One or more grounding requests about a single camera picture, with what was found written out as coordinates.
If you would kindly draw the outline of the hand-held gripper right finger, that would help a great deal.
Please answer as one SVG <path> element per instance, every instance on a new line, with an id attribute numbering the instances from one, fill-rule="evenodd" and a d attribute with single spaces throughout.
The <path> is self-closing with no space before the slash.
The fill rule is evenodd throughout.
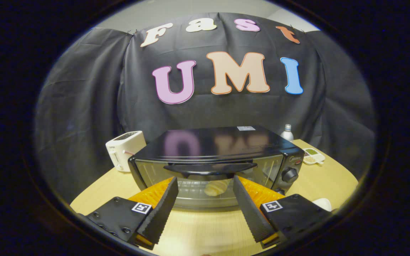
<path id="1" fill-rule="evenodd" d="M 233 191 L 255 242 L 262 248 L 299 240 L 330 218 L 328 210 L 297 193 L 283 196 L 241 176 L 233 178 Z"/>

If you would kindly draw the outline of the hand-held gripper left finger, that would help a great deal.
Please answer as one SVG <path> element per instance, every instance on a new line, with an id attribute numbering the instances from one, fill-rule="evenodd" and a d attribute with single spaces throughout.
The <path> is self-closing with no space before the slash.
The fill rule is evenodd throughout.
<path id="1" fill-rule="evenodd" d="M 112 239 L 153 249 L 160 240 L 178 191 L 177 178 L 170 177 L 128 199 L 114 197 L 79 217 L 93 230 Z"/>

